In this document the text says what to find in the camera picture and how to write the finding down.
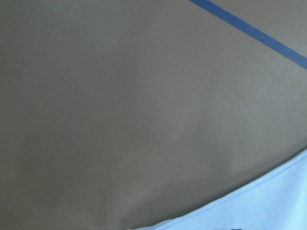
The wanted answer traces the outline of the light blue t-shirt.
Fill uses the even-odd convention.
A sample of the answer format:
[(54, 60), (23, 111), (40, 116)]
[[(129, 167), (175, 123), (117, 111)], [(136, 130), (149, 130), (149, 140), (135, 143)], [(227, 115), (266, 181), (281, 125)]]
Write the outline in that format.
[(255, 181), (151, 230), (305, 230), (307, 152)]

